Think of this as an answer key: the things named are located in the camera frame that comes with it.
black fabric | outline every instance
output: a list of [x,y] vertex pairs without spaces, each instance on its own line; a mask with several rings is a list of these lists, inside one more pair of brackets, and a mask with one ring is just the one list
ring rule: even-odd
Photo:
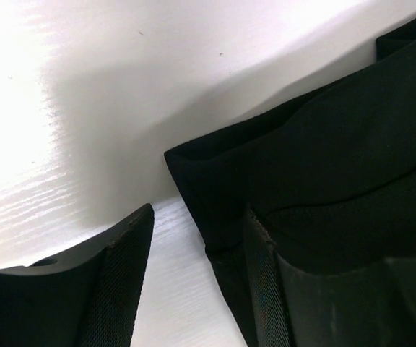
[[[245,241],[254,239],[245,247],[248,274],[251,283],[261,284],[251,286],[260,346],[289,346],[283,341],[289,335],[297,347],[416,347],[416,258],[308,273],[277,254],[269,223],[253,211],[245,220]],[[276,288],[280,295],[271,296]]]
[[275,243],[252,212],[246,215],[244,249],[259,345],[292,347],[294,337]]
[[[376,49],[366,69],[166,152],[209,257],[242,247],[246,204],[312,273],[416,256],[416,20]],[[253,317],[235,313],[251,307],[247,273],[213,268],[257,346]]]
[[0,347],[129,347],[153,220],[145,205],[71,249],[0,270]]

black plastic piece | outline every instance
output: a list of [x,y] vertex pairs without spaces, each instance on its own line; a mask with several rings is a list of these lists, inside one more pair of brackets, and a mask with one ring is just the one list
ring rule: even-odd
[[0,347],[129,347],[153,223],[145,205],[71,249],[0,270]]

white wooden surface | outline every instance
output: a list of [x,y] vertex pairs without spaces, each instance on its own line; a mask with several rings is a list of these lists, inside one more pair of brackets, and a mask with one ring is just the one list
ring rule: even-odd
[[412,0],[0,0],[0,267],[144,202],[133,347],[244,346],[162,153],[355,71]]

white surface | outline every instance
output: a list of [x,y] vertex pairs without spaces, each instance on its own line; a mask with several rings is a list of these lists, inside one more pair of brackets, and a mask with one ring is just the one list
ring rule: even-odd
[[162,153],[355,71],[412,0],[0,0],[0,267],[157,203],[133,346],[244,346]]

